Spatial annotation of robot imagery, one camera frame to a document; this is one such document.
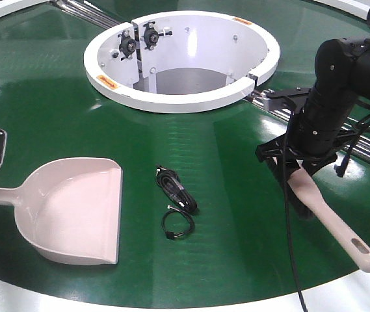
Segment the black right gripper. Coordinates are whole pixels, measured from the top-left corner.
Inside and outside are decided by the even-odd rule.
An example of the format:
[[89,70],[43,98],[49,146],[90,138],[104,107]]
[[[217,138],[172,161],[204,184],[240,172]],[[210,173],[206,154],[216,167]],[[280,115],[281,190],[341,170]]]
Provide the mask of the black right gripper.
[[313,176],[337,160],[336,137],[337,131],[288,131],[260,144],[256,148],[256,156],[260,162],[271,158],[267,160],[267,166],[278,182],[287,181],[298,170],[296,161],[280,162],[284,152],[288,159],[302,160],[303,169]]

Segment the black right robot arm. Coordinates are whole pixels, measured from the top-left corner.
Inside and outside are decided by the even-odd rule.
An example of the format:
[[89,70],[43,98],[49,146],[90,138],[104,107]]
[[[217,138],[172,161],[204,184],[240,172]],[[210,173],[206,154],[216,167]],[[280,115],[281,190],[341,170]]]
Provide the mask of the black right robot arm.
[[315,56],[312,88],[264,91],[266,110],[289,109],[285,134],[256,148],[259,161],[297,168],[309,175],[336,161],[336,153],[355,147],[370,128],[370,38],[332,39]]

